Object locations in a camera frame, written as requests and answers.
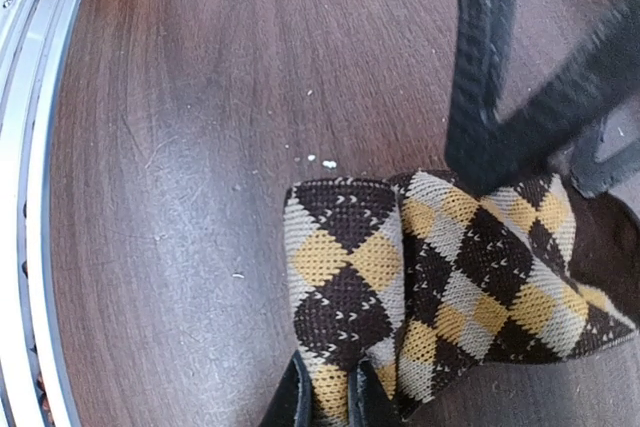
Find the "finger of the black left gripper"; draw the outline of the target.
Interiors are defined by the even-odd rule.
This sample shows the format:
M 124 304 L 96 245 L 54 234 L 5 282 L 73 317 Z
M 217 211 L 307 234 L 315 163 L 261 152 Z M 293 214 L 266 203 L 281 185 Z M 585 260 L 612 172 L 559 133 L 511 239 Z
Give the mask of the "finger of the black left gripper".
M 457 0 L 457 9 L 445 159 L 476 194 L 544 162 L 639 89 L 639 0 L 614 0 L 551 77 L 499 120 L 515 0 Z
M 639 102 L 630 101 L 588 126 L 574 144 L 570 178 L 594 198 L 639 172 Z

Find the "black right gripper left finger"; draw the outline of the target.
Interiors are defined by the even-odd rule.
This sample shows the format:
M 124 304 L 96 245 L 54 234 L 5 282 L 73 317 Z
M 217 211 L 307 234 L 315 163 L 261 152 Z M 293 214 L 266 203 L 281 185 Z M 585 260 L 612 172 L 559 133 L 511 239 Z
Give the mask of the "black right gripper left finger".
M 310 427 L 312 382 L 299 351 L 295 351 L 259 426 Z

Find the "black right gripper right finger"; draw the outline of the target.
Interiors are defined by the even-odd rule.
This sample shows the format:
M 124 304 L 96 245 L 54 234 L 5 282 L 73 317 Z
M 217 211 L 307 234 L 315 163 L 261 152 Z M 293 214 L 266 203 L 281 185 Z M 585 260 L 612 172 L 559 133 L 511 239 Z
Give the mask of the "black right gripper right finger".
M 396 404 L 387 394 L 368 359 L 348 374 L 348 418 L 351 427 L 400 427 Z

